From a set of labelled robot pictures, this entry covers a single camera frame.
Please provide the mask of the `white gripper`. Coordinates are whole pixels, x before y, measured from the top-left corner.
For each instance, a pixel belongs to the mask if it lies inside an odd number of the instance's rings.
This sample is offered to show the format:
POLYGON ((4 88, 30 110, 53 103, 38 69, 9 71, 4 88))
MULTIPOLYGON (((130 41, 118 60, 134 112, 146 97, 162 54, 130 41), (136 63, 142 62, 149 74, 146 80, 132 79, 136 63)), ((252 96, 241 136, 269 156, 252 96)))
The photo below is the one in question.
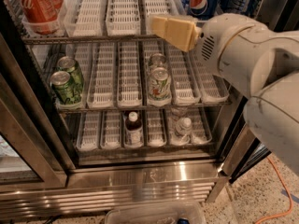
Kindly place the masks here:
POLYGON ((195 48, 201 64, 217 77, 237 78, 239 73, 246 78, 264 78, 260 62, 238 61, 232 53, 232 49, 249 48, 257 37, 254 30, 265 30, 265 25, 254 19, 225 13, 208 20, 201 29, 190 16, 150 14, 149 30, 184 52, 195 48))

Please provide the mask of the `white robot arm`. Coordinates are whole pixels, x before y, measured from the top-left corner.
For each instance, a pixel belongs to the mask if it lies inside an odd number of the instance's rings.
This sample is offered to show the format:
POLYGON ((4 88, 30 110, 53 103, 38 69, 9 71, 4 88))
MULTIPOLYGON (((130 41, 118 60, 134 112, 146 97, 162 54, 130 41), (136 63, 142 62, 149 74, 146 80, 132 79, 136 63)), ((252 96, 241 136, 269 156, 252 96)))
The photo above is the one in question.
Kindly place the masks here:
POLYGON ((149 30, 222 77, 248 101, 249 129, 299 174, 299 33, 276 33, 247 16, 223 13, 207 21, 151 14, 149 30))

